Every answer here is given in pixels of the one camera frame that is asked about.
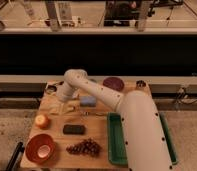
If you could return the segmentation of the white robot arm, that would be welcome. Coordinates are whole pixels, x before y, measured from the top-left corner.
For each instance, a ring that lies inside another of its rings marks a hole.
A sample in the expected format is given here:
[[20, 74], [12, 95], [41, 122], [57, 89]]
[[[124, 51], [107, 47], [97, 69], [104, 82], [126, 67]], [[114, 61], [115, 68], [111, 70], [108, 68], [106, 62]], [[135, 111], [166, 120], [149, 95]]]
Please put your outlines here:
[[63, 80], [57, 89], [60, 101], [67, 102], [77, 89], [82, 89], [121, 116], [129, 169], [172, 171], [160, 115], [150, 95], [140, 90], [126, 94], [112, 90], [90, 81], [82, 69], [67, 70]]

